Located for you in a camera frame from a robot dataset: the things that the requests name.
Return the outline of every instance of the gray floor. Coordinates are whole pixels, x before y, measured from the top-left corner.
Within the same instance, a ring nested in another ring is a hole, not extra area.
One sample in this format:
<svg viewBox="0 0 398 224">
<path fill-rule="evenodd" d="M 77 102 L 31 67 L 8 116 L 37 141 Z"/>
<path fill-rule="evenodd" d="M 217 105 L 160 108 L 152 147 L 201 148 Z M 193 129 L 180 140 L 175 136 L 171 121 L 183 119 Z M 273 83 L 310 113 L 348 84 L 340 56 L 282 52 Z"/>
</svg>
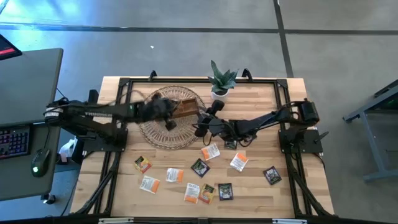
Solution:
<svg viewBox="0 0 398 224">
<path fill-rule="evenodd" d="M 279 3 L 287 29 L 396 30 L 398 24 L 397 1 Z M 0 22 L 277 28 L 271 0 L 10 0 Z M 17 29 L 0 30 L 0 34 L 21 50 L 64 48 L 58 87 L 78 100 L 85 100 L 91 88 L 99 90 L 105 75 L 149 75 L 152 70 L 158 75 L 210 75 L 210 60 L 222 70 L 247 67 L 255 77 L 286 77 L 278 34 Z M 341 119 L 397 79 L 397 41 L 398 35 L 287 35 L 294 77 L 305 79 L 309 98 L 321 117 L 318 128 L 330 131 L 323 140 L 326 176 L 335 213 L 341 217 L 398 222 L 398 179 L 363 182 L 363 175 L 376 171 L 369 144 L 360 120 L 345 124 Z M 76 174 L 61 172 L 55 179 L 58 177 L 74 183 Z M 61 182 L 54 182 L 53 191 L 59 192 L 61 200 L 53 207 L 39 206 L 34 197 L 0 202 L 0 220 L 59 215 L 73 184 L 64 188 Z M 16 212 L 17 204 L 30 210 Z"/>
</svg>

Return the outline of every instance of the wooden table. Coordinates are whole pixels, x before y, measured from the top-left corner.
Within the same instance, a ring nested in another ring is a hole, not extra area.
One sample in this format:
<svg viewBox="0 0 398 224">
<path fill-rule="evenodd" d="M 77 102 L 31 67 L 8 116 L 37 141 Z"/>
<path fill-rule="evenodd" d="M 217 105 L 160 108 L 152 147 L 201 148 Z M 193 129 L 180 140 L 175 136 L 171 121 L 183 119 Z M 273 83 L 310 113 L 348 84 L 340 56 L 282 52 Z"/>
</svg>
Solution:
<svg viewBox="0 0 398 224">
<path fill-rule="evenodd" d="M 98 103 L 107 103 L 115 99 L 119 78 L 104 77 Z M 287 81 L 292 101 L 303 100 L 307 97 L 303 79 L 288 78 Z M 210 92 L 211 85 L 207 83 L 135 83 L 133 89 L 149 95 L 166 85 L 190 88 L 202 98 L 207 107 L 213 101 Z M 133 93 L 132 99 L 142 98 Z M 224 119 L 253 119 L 275 109 L 275 93 L 272 85 L 240 83 L 230 91 L 224 109 L 217 115 Z M 284 155 L 280 152 L 277 138 L 278 125 L 259 131 L 258 138 L 249 147 L 238 146 L 236 151 L 223 149 L 223 141 L 220 138 L 213 138 L 212 142 L 217 143 L 221 149 L 221 155 L 206 162 L 211 169 L 202 179 L 190 169 L 198 158 L 203 159 L 200 150 L 204 147 L 202 139 L 179 150 L 158 149 L 146 142 L 138 125 L 130 124 L 128 128 L 127 147 L 122 154 L 114 195 L 113 217 L 294 217 L 286 162 Z M 243 153 L 249 159 L 242 173 L 229 166 L 237 152 Z M 156 194 L 139 189 L 143 175 L 134 167 L 134 161 L 139 156 L 145 156 L 152 162 L 152 167 L 145 175 L 160 180 Z M 83 161 L 71 212 L 81 208 L 97 187 L 103 157 L 103 152 L 96 152 Z M 322 163 L 312 154 L 303 154 L 302 157 L 308 188 L 324 208 L 333 213 Z M 272 166 L 279 171 L 282 181 L 271 186 L 262 171 Z M 165 181 L 166 170 L 169 167 L 184 170 L 181 184 Z M 188 182 L 199 186 L 210 184 L 216 189 L 219 183 L 232 183 L 234 200 L 220 201 L 217 190 L 210 205 L 202 201 L 197 204 L 185 202 L 183 198 Z M 298 186 L 297 188 L 300 208 L 304 211 L 302 193 Z M 107 191 L 106 189 L 104 193 L 103 207 L 106 203 Z"/>
</svg>

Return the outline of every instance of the rgb keyboard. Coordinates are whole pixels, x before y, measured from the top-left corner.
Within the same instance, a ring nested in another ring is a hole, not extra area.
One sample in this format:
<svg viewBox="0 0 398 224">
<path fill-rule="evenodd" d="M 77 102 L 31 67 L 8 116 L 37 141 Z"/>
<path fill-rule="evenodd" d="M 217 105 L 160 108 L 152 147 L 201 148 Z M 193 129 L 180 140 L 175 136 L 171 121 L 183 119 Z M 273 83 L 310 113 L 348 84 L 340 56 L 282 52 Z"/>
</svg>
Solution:
<svg viewBox="0 0 398 224">
<path fill-rule="evenodd" d="M 0 128 L 0 159 L 29 154 L 29 126 Z"/>
</svg>

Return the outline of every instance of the woven basket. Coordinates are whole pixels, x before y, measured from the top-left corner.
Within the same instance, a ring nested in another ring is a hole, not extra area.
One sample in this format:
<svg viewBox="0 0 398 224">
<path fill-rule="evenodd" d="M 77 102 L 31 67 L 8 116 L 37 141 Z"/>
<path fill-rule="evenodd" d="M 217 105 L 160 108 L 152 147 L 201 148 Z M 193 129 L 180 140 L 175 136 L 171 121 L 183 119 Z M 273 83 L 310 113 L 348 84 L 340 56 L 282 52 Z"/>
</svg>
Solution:
<svg viewBox="0 0 398 224">
<path fill-rule="evenodd" d="M 150 100 L 155 93 L 160 93 L 162 97 L 176 101 L 196 98 L 198 107 L 205 107 L 205 104 L 195 92 L 182 86 L 160 88 L 151 93 L 146 100 Z M 140 124 L 139 128 L 149 143 L 161 149 L 181 149 L 196 141 L 195 128 L 192 124 L 197 123 L 197 115 L 174 118 L 173 121 L 176 122 L 177 127 L 171 131 L 166 129 L 165 121 L 145 122 Z"/>
</svg>

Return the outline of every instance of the computer mouse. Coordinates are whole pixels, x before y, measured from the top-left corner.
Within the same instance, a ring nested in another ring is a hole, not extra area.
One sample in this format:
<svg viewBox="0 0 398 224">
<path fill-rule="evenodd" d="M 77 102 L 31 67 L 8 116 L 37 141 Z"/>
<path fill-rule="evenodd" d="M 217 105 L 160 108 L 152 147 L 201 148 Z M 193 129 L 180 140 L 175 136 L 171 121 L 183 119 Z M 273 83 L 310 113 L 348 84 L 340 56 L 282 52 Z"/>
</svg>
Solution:
<svg viewBox="0 0 398 224">
<path fill-rule="evenodd" d="M 49 149 L 39 149 L 32 160 L 32 165 L 30 170 L 32 171 L 32 175 L 34 177 L 42 177 L 47 172 L 49 168 L 49 159 L 50 159 L 50 150 Z"/>
</svg>

